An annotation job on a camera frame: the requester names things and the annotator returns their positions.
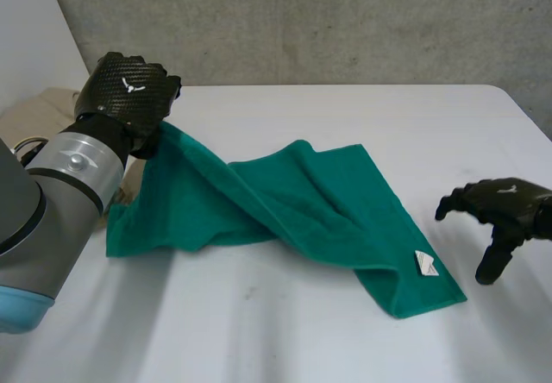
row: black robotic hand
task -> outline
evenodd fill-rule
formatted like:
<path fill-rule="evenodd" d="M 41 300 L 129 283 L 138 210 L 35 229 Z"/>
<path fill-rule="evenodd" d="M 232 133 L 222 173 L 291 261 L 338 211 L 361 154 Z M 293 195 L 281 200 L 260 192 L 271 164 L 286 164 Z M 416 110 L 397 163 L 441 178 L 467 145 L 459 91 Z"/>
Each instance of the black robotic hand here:
<path fill-rule="evenodd" d="M 512 251 L 525 240 L 552 240 L 552 191 L 525 180 L 489 179 L 456 188 L 441 199 L 436 220 L 443 220 L 452 210 L 494 225 L 492 244 L 475 273 L 482 285 L 490 285 L 500 276 Z"/>
<path fill-rule="evenodd" d="M 129 152 L 148 159 L 157 147 L 159 124 L 169 115 L 180 87 L 180 77 L 167 76 L 161 64 L 147 64 L 141 56 L 107 53 L 78 96 L 75 119 L 91 115 L 114 119 L 124 128 Z"/>

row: green towel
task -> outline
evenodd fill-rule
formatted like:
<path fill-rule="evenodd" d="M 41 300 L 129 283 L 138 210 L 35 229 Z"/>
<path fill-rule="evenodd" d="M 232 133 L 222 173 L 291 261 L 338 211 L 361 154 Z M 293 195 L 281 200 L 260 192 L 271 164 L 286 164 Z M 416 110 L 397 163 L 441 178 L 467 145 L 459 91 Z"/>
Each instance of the green towel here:
<path fill-rule="evenodd" d="M 227 165 L 172 125 L 161 130 L 140 195 L 110 210 L 108 256 L 278 237 L 306 258 L 354 269 L 392 316 L 466 300 L 361 145 L 317 153 L 295 141 Z M 415 250 L 435 258 L 439 276 L 421 275 Z"/>

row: silver metal ring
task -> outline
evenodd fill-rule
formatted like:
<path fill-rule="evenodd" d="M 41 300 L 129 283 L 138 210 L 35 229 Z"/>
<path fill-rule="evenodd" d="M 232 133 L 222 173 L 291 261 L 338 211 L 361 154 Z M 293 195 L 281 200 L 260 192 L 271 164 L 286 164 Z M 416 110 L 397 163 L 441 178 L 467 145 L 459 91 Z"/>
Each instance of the silver metal ring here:
<path fill-rule="evenodd" d="M 45 168 L 66 173 L 90 187 L 107 209 L 121 184 L 124 167 L 113 150 L 80 133 L 59 133 L 34 157 L 27 169 Z"/>

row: table surface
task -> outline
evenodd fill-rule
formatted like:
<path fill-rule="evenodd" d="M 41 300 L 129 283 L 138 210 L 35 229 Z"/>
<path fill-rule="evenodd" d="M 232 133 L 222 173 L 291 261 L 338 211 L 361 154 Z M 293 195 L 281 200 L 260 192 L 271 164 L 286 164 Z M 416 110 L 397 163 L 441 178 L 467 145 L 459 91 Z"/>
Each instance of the table surface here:
<path fill-rule="evenodd" d="M 484 178 L 552 185 L 552 145 L 486 85 L 184 88 L 168 121 L 223 160 L 303 138 L 361 143 L 468 301 L 387 316 L 352 272 L 280 242 L 108 260 L 95 234 L 41 326 L 1 336 L 8 381 L 550 381 L 552 247 L 516 251 L 494 286 L 475 268 L 491 228 L 433 219 L 442 195 Z"/>

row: white towel label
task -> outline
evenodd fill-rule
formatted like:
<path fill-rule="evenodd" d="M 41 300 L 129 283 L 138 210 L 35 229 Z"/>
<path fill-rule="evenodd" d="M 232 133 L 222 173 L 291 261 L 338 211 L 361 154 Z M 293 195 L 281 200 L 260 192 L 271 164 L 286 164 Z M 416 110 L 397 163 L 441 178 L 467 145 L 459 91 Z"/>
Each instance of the white towel label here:
<path fill-rule="evenodd" d="M 417 264 L 420 267 L 420 272 L 422 275 L 427 277 L 437 277 L 439 273 L 433 266 L 434 258 L 427 255 L 422 251 L 414 251 L 416 253 Z"/>

